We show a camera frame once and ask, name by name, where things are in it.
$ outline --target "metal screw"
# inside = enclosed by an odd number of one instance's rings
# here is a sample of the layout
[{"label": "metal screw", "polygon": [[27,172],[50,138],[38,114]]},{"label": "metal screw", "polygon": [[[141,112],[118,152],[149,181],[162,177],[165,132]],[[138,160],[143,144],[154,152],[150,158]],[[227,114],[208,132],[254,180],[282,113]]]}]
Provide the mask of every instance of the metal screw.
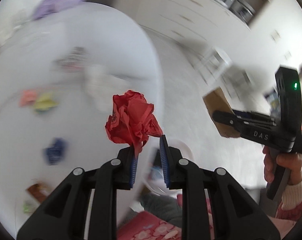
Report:
[{"label": "metal screw", "polygon": [[81,169],[81,168],[75,168],[73,170],[73,175],[78,176],[78,175],[81,175],[82,173],[83,173],[83,169]]},{"label": "metal screw", "polygon": [[111,161],[111,165],[113,165],[113,166],[118,166],[118,165],[120,165],[120,163],[121,163],[121,160],[119,160],[119,159],[113,159]]},{"label": "metal screw", "polygon": [[180,165],[185,166],[185,165],[188,165],[188,164],[189,164],[189,161],[188,161],[187,159],[180,159],[180,160],[179,160],[179,163],[180,163]]},{"label": "metal screw", "polygon": [[223,168],[218,168],[217,169],[217,174],[219,174],[221,176],[225,175],[226,173],[227,173],[227,171]]}]

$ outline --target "white table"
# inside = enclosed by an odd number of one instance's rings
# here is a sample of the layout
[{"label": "white table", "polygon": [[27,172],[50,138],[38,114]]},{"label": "white table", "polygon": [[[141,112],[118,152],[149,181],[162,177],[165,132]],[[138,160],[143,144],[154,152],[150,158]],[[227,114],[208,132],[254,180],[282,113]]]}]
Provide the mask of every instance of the white table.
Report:
[{"label": "white table", "polygon": [[[77,75],[53,71],[52,61],[84,47],[95,64],[122,76],[155,104],[162,123],[163,80],[151,41],[128,16],[100,4],[83,3],[75,8],[29,22],[1,48],[0,53],[0,222],[16,237],[28,218],[23,214],[25,189],[33,179],[56,187],[72,170],[99,168],[115,158],[119,149],[109,141],[105,123],[109,113],[99,112]],[[60,104],[42,115],[18,106],[22,90],[58,88]],[[48,166],[43,149],[55,137],[68,141],[66,158]],[[134,189],[118,191],[118,220],[142,185],[142,176],[158,138],[150,138],[139,156]]]}]

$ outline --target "white knit cuff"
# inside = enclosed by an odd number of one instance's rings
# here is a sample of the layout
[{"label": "white knit cuff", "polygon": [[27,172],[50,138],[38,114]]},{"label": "white knit cuff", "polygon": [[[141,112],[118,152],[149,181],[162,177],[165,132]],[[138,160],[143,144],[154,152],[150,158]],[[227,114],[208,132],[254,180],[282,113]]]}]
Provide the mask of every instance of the white knit cuff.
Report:
[{"label": "white knit cuff", "polygon": [[302,181],[297,185],[287,185],[282,194],[282,210],[292,210],[302,202]]}]

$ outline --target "red tissue paper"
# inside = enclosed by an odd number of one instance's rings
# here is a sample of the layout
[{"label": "red tissue paper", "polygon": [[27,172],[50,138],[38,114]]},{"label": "red tissue paper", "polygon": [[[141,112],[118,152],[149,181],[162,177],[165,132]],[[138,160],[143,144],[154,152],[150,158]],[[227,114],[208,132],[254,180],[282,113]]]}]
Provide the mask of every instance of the red tissue paper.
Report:
[{"label": "red tissue paper", "polygon": [[128,90],[124,95],[113,96],[113,113],[106,123],[108,137],[114,143],[134,146],[137,157],[147,143],[149,135],[160,137],[163,132],[152,114],[153,104],[148,104],[143,94]]}]

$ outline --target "purple cloth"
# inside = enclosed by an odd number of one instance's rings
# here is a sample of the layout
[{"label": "purple cloth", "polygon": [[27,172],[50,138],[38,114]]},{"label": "purple cloth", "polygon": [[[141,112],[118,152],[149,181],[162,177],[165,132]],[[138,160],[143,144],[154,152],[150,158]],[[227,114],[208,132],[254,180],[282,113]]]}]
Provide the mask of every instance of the purple cloth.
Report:
[{"label": "purple cloth", "polygon": [[74,7],[84,0],[43,0],[32,15],[33,20]]}]

